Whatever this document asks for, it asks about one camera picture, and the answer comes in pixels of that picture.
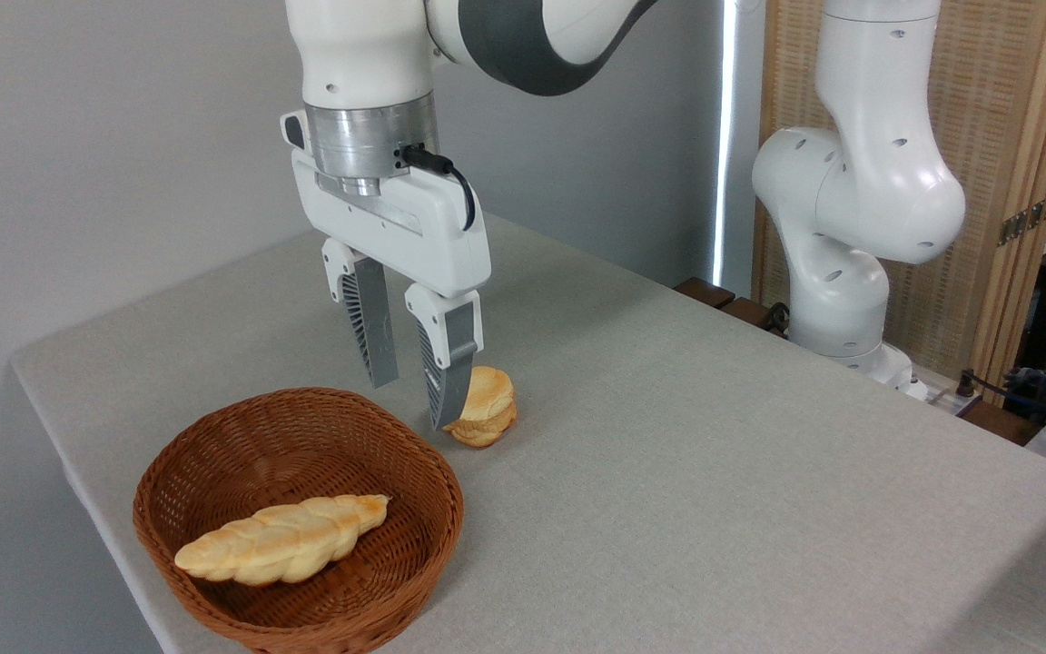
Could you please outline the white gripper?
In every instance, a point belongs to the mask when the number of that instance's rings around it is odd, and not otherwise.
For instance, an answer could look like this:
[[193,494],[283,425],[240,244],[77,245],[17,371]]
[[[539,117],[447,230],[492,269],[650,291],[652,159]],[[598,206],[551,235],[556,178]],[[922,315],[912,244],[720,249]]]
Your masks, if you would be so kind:
[[431,425],[448,426],[465,409],[483,349],[480,295],[471,291],[491,274],[482,215],[467,229],[460,182],[419,167],[381,181],[377,197],[346,193],[316,170],[306,113],[286,114],[280,125],[309,223],[332,236],[322,247],[331,298],[345,307],[367,376],[374,388],[399,378],[385,265],[419,281],[404,299],[418,322]]

